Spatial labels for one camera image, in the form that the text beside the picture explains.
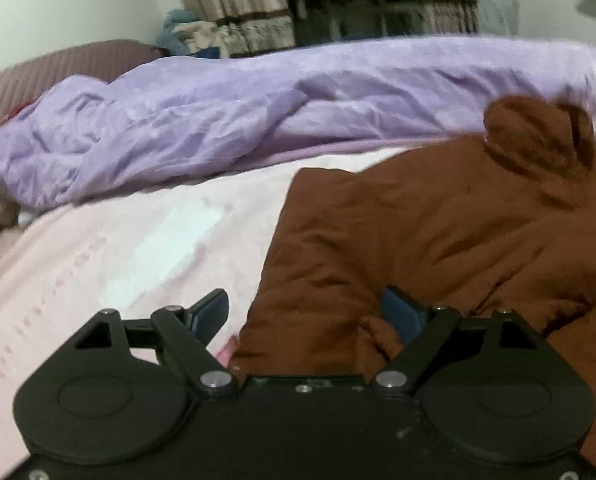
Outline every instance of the silver screw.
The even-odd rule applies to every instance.
[[[42,469],[34,469],[29,473],[29,480],[49,480],[49,475]]]
[[[376,375],[376,382],[383,388],[402,388],[407,384],[407,376],[397,370],[386,370]]]
[[[200,382],[204,384],[207,388],[211,388],[212,390],[217,390],[218,388],[225,388],[229,386],[232,381],[232,377],[227,372],[223,372],[222,370],[214,370],[212,372],[206,372],[202,374],[200,377]]]

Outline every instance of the bed sheet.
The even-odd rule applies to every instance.
[[[15,391],[95,312],[147,317],[225,288],[229,320],[209,346],[218,354],[246,321],[296,171],[359,171],[400,150],[324,155],[64,206],[32,224],[0,260],[0,478],[27,456],[12,416]]]

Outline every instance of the brown garment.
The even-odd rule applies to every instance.
[[[568,105],[510,97],[488,108],[485,126],[485,139],[359,174],[300,171],[231,365],[370,378],[402,348],[380,319],[380,292],[398,285],[468,316],[515,309],[596,394],[591,121]],[[584,453],[596,464],[596,424]]]

